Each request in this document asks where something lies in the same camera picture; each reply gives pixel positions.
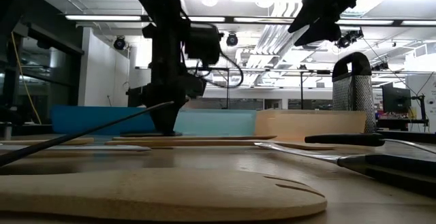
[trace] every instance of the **black rod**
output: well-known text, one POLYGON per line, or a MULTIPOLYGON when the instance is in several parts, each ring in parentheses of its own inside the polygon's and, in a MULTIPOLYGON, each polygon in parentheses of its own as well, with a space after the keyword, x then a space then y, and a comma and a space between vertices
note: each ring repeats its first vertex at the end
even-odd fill
POLYGON ((230 70, 227 70, 227 109, 230 109, 230 70))
POLYGON ((302 72, 301 72, 300 73, 301 110, 304 110, 305 106, 303 105, 303 102, 302 102, 302 99, 303 99, 303 96, 302 96, 302 84, 303 84, 303 81, 302 81, 302 72))
POLYGON ((37 153, 37 152, 39 152, 41 150, 44 150, 44 149, 50 148, 52 146, 56 146, 56 145, 62 144, 64 142, 67 142, 67 141, 70 141, 70 140, 73 140, 73 139, 76 139, 76 138, 78 138, 78 137, 80 137, 82 135, 93 133, 94 131, 97 131, 99 129, 103 129, 103 128, 109 127, 111 125, 117 124, 119 122, 126 121, 128 119, 131 119, 133 117, 139 116, 141 114, 144 114, 144 113, 147 113, 147 112, 151 112, 153 110, 157 110, 157 109, 169 106, 169 105, 171 105, 173 103, 174 103, 173 101, 170 101, 170 102, 165 102, 165 103, 157 104, 156 106, 152 106, 152 107, 147 108, 147 109, 145 109, 145 110, 143 110, 141 112, 137 112, 137 113, 129 115, 129 116, 125 117, 125 118, 117 119, 115 121, 106 123, 104 125, 99 125, 99 126, 94 127, 92 129, 87 129, 86 131, 83 131, 83 132, 78 132, 78 133, 74 133, 74 134, 70 134, 70 135, 64 135, 64 136, 61 136, 59 138, 51 139, 51 140, 48 140, 48 141, 45 141, 45 142, 38 143, 36 145, 28 146, 28 147, 25 147, 25 148, 22 148, 22 149, 19 149, 19 150, 15 150, 13 152, 1 155, 0 156, 0 167, 4 166, 4 165, 7 165, 9 163, 15 162, 15 161, 17 161, 19 159, 22 159, 24 157, 27 157, 29 155, 32 155, 33 153, 37 153))

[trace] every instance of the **computer monitor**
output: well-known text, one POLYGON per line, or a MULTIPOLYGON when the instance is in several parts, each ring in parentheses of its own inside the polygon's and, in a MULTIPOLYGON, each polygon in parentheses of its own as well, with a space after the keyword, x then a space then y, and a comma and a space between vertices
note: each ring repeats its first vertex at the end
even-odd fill
POLYGON ((383 111, 408 113, 411 106, 409 89, 394 88, 392 85, 382 86, 383 111))

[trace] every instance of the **light blue foam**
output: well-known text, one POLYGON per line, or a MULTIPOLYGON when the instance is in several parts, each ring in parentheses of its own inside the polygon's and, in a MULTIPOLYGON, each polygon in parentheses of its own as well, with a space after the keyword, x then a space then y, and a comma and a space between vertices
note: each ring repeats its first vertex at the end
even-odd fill
POLYGON ((255 110, 181 110, 174 130, 184 135, 254 135, 255 119, 255 110))

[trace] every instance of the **knife handle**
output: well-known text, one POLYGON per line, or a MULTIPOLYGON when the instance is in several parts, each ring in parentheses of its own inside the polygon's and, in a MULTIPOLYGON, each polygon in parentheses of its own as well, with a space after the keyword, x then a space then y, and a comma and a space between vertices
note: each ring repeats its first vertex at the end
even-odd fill
POLYGON ((436 162, 393 155, 342 157, 338 165, 380 182, 436 197, 436 162))
POLYGON ((383 146, 384 137, 378 133, 326 134, 307 136, 305 142, 356 146, 383 146))

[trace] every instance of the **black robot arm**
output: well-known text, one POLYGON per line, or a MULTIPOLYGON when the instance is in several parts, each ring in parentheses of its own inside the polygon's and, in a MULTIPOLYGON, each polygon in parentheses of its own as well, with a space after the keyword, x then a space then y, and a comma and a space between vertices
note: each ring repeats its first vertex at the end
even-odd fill
POLYGON ((203 67, 216 64, 221 52, 218 29, 195 26, 184 13, 180 0, 139 0, 155 25, 143 28, 144 37, 153 40, 151 83, 142 87, 141 102, 151 107, 173 101, 174 105, 151 112, 157 132, 174 135, 174 124, 186 96, 202 95, 203 77, 188 73, 182 47, 189 58, 202 60, 203 67))

